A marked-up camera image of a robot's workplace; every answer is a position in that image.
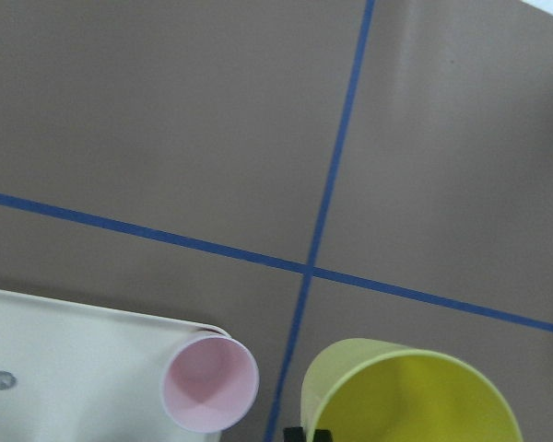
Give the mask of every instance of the pink cup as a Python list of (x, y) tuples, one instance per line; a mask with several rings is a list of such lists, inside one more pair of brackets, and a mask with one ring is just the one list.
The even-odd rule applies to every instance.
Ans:
[(247, 414), (259, 380), (258, 365), (241, 343), (213, 331), (197, 331), (164, 372), (162, 403), (182, 428), (215, 433)]

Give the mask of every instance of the yellow cup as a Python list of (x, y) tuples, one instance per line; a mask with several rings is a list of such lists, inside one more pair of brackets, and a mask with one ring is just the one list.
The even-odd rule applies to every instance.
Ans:
[(323, 350), (301, 388), (307, 441), (522, 442), (508, 403), (477, 370), (454, 357), (371, 339)]

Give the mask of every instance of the yellow cup rim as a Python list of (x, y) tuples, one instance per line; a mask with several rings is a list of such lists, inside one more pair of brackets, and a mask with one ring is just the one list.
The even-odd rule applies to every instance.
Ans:
[(328, 392), (325, 394), (325, 396), (320, 401), (320, 404), (318, 405), (316, 409), (316, 413), (314, 413), (313, 418), (311, 422), (309, 423), (309, 428), (306, 429), (306, 440), (307, 442), (313, 441), (313, 436), (315, 434), (315, 430), (317, 429), (317, 423), (320, 420), (320, 417), (322, 416), (322, 413), (324, 412), (325, 407), (327, 406), (328, 402), (332, 399), (332, 397), (342, 388), (344, 384), (347, 383), (347, 381), (355, 376), (357, 373), (362, 371), (363, 369), (373, 366), (375, 364), (378, 364), (382, 361), (388, 360), (388, 359), (395, 359), (397, 357), (405, 357), (405, 356), (429, 356), (431, 358), (437, 358), (437, 359), (443, 359), (447, 362), (456, 364), (460, 368), (463, 368), (464, 370), (470, 372), (477, 378), (479, 378), (483, 383), (489, 387), (491, 392), (494, 394), (496, 399), (500, 402), (502, 408), (506, 411), (508, 414), (508, 417), (510, 419), (510, 422), (512, 423), (512, 427), (514, 432), (516, 433), (516, 437), (518, 438), (519, 442), (523, 442), (522, 433), (520, 431), (520, 426), (518, 425), (518, 421), (516, 420), (516, 417), (514, 416), (514, 413), (512, 411), (512, 408), (510, 407), (510, 404), (506, 401), (506, 399), (503, 397), (503, 395), (500, 393), (498, 388), (488, 379), (486, 378), (480, 371), (475, 369), (474, 367), (468, 365), (466, 362), (450, 356), (445, 355), (443, 353), (434, 352), (431, 350), (422, 350), (417, 348), (405, 348), (405, 349), (398, 349), (398, 350), (391, 350), (384, 355), (377, 355), (370, 359), (366, 359), (360, 364), (357, 364), (354, 366), (351, 370), (348, 370), (348, 372), (341, 377)]

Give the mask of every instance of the cup rim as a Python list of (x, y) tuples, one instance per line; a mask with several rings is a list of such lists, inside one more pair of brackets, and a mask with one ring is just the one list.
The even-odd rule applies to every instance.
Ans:
[(455, 364), (459, 366), (460, 368), (464, 369), (465, 371), (468, 371), (475, 377), (477, 377), (479, 380), (481, 380), (487, 387), (489, 387), (490, 391), (493, 393), (493, 395), (496, 397), (502, 408), (506, 411), (508, 414), (508, 417), (510, 419), (510, 422), (512, 423), (513, 429), (516, 433), (516, 437), (518, 438), (519, 442), (523, 442), (522, 433), (520, 430), (520, 426), (518, 425), (518, 421), (516, 420), (516, 416), (514, 415), (512, 408), (510, 404), (506, 401), (504, 396), (501, 394), (501, 392), (498, 390), (498, 388), (485, 376), (483, 373), (481, 373), (479, 370), (474, 368), (473, 366), (470, 366), (465, 361), (454, 357), (450, 355), (446, 355), (444, 353), (435, 352), (432, 350), (423, 350), (418, 348), (402, 348), (402, 349), (395, 349), (390, 350), (389, 352), (383, 354), (383, 355), (376, 355), (374, 357), (371, 357), (369, 359), (365, 359), (360, 364), (357, 364), (352, 369), (348, 370), (347, 373), (344, 374), (340, 379), (337, 380), (337, 382), (327, 391), (327, 393), (321, 398), (320, 403), (318, 407), (315, 410), (315, 413), (313, 414), (313, 417), (311, 421), (309, 422), (308, 428), (305, 428), (306, 430), (306, 440), (307, 442), (312, 442), (313, 437), (315, 435), (315, 430), (317, 429), (317, 423), (320, 420), (320, 417), (324, 413), (324, 409), (329, 403), (329, 401), (334, 397), (334, 395), (356, 374), (358, 374), (360, 371), (364, 370), (365, 368), (369, 366), (373, 366), (375, 364), (379, 364), (382, 361), (389, 360), (389, 359), (396, 359), (399, 357), (406, 357), (406, 356), (426, 356), (431, 359), (442, 359), (447, 362), (450, 362), (452, 364)]
[[(237, 418), (234, 418), (228, 423), (227, 425), (221, 425), (218, 428), (209, 428), (209, 429), (197, 429), (195, 427), (191, 427), (189, 425), (186, 425), (185, 423), (179, 422), (176, 420), (176, 418), (171, 414), (170, 410), (168, 409), (168, 405), (166, 404), (165, 397), (164, 397), (164, 383), (166, 381), (166, 377), (168, 376), (168, 373), (170, 371), (170, 368), (176, 358), (188, 347), (191, 345), (194, 345), (196, 343), (199, 343), (201, 341), (205, 341), (207, 339), (222, 339), (225, 341), (228, 341), (229, 343), (234, 343), (238, 347), (240, 347), (241, 350), (248, 356), (248, 361), (252, 365), (253, 370), (253, 387), (250, 389), (251, 395), (249, 403), (246, 405), (246, 407), (242, 408), (241, 413), (237, 415)], [(200, 330), (193, 333), (190, 339), (187, 339), (183, 343), (181, 343), (178, 347), (174, 349), (174, 352), (172, 353), (172, 356), (168, 359), (166, 365), (164, 366), (164, 369), (162, 371), (162, 376), (160, 377), (159, 382), (159, 395), (160, 395), (160, 401), (162, 403), (162, 407), (164, 409), (164, 412), (166, 415), (180, 428), (183, 428), (187, 431), (192, 431), (195, 433), (204, 433), (204, 434), (211, 434), (216, 433), (222, 430), (225, 430), (227, 428), (230, 428), (237, 424), (253, 407), (254, 402), (256, 400), (256, 397), (258, 395), (258, 390), (260, 389), (260, 371), (258, 369), (258, 363), (256, 362), (256, 359), (254, 358), (252, 352), (240, 341), (237, 341), (236, 339), (232, 338), (231, 336), (219, 333), (217, 331), (210, 331), (210, 330)]]

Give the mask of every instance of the blue tape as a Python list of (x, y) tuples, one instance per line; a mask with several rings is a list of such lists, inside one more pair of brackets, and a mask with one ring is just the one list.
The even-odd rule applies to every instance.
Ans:
[(280, 258), (263, 255), (262, 253), (254, 253), (252, 251), (236, 249), (234, 247), (224, 246), (214, 242), (189, 238), (175, 233), (164, 232), (154, 228), (143, 227), (136, 224), (105, 218), (103, 216), (90, 215), (75, 210), (64, 209), (55, 205), (38, 203), (36, 201), (17, 198), (3, 193), (0, 193), (0, 205), (35, 214), (47, 215), (53, 218), (64, 219), (66, 221), (72, 221), (86, 226), (105, 228), (107, 230), (133, 235), (134, 237), (147, 238), (154, 241), (182, 246), (188, 249), (206, 251), (216, 255), (235, 258), (236, 260), (262, 264), (268, 267), (274, 267), (294, 273), (305, 272), (305, 265), (298, 262), (281, 260)]
[(386, 283), (380, 283), (378, 281), (372, 281), (371, 279), (360, 278), (351, 274), (334, 272), (331, 270), (325, 270), (316, 268), (313, 271), (313, 276), (316, 278), (327, 279), (342, 283), (346, 285), (354, 285), (356, 287), (367, 288), (369, 290), (375, 290), (377, 292), (386, 293), (389, 295), (395, 295), (397, 297), (405, 297), (407, 299), (413, 299), (420, 302), (426, 302), (427, 304), (433, 304), (435, 306), (441, 306), (446, 308), (452, 308), (453, 310), (464, 311), (472, 313), (474, 315), (485, 316), (494, 320), (504, 320), (514, 324), (531, 327), (533, 329), (544, 330), (546, 332), (553, 332), (553, 324), (550, 322), (544, 322), (542, 320), (533, 320), (526, 316), (515, 315), (506, 311), (496, 310), (494, 308), (488, 308), (478, 306), (476, 304), (470, 304), (468, 302), (457, 301), (456, 299), (450, 299), (448, 297), (439, 297), (431, 295), (429, 293), (419, 292), (410, 288), (404, 288), (397, 285), (390, 285)]
[(305, 305), (307, 304), (307, 297), (312, 285), (313, 268), (317, 261), (318, 252), (322, 242), (322, 236), (324, 235), (325, 221), (327, 218), (330, 203), (332, 201), (332, 194), (334, 193), (335, 179), (340, 167), (340, 159), (342, 157), (342, 151), (344, 149), (344, 143), (347, 137), (348, 124), (350, 123), (350, 116), (352, 114), (352, 108), (354, 105), (354, 98), (357, 93), (357, 87), (360, 78), (360, 68), (362, 67), (362, 60), (367, 46), (367, 38), (369, 36), (369, 28), (371, 27), (372, 11), (375, 6), (374, 0), (367, 0), (365, 9), (362, 15), (362, 23), (360, 25), (359, 40), (357, 42), (357, 48), (355, 50), (354, 61), (352, 63), (352, 70), (350, 72), (350, 78), (348, 80), (347, 94), (344, 100), (344, 107), (342, 109), (342, 116), (338, 125), (338, 133), (336, 135), (334, 152), (332, 159), (330, 160), (330, 169), (328, 170), (328, 176), (325, 181), (324, 194), (322, 196), (322, 202), (315, 222), (313, 230), (312, 244), (310, 246), (309, 256), (307, 258), (307, 265), (305, 272), (303, 273), (303, 279), (301, 281), (301, 288), (297, 299), (297, 305), (295, 307), (295, 313), (293, 314), (293, 320), (291, 322), (290, 330), (288, 333), (287, 348), (283, 356), (283, 362), (281, 365), (280, 373), (278, 375), (278, 381), (276, 382), (275, 393), (272, 400), (270, 413), (266, 423), (264, 442), (271, 442), (275, 436), (277, 429), (277, 420), (280, 415), (280, 403), (282, 400), (283, 389), (285, 382), (287, 381), (287, 374), (295, 353), (295, 347), (299, 339), (300, 326), (303, 321), (303, 313), (305, 311)]

